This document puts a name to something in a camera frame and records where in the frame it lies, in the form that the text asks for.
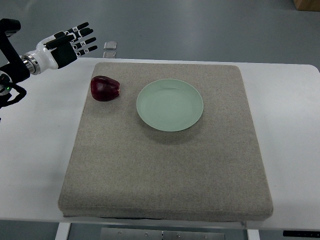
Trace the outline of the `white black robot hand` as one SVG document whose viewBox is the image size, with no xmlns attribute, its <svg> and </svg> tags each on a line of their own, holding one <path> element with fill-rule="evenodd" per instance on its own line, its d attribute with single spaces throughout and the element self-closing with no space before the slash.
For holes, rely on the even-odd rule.
<svg viewBox="0 0 320 240">
<path fill-rule="evenodd" d="M 32 75 L 46 70 L 61 69 L 79 57 L 96 50 L 95 37 L 84 39 L 93 33 L 89 23 L 84 22 L 65 31 L 59 31 L 41 40 L 36 49 L 25 53 L 21 59 Z"/>
</svg>

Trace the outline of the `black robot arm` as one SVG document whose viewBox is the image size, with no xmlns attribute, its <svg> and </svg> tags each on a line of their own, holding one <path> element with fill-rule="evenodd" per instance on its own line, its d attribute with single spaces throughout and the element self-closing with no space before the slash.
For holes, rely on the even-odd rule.
<svg viewBox="0 0 320 240">
<path fill-rule="evenodd" d="M 21 29 L 21 23 L 15 19 L 0 20 L 0 50 L 8 63 L 0 68 L 13 83 L 20 83 L 30 77 L 30 71 L 9 41 L 9 37 Z"/>
</svg>

